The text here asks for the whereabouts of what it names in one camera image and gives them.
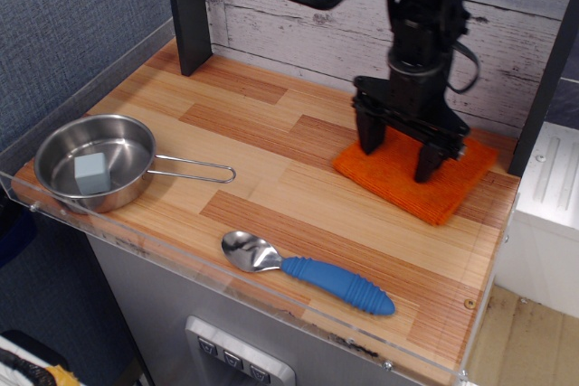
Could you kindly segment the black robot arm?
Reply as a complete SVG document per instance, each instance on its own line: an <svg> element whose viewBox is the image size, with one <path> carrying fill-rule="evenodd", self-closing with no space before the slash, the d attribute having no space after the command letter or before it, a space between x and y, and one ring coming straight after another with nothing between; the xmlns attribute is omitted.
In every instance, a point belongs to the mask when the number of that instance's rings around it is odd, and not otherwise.
<svg viewBox="0 0 579 386"><path fill-rule="evenodd" d="M470 18L462 0L386 0L393 33L388 79L354 80L360 145L370 155L392 127L422 143L414 180L422 184L447 159L457 159L470 129L448 106L455 52Z"/></svg>

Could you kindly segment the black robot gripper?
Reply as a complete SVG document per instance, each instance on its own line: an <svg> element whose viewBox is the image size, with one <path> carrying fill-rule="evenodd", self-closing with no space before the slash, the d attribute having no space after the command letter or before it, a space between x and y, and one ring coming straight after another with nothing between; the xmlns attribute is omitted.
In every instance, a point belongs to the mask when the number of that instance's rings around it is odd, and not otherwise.
<svg viewBox="0 0 579 386"><path fill-rule="evenodd" d="M446 159L460 159L470 133L445 99L452 61L451 51L429 65L407 63L389 52L388 79L354 79L353 107L362 150L371 155L381 146L387 127L423 143L414 174L418 184L428 182Z"/></svg>

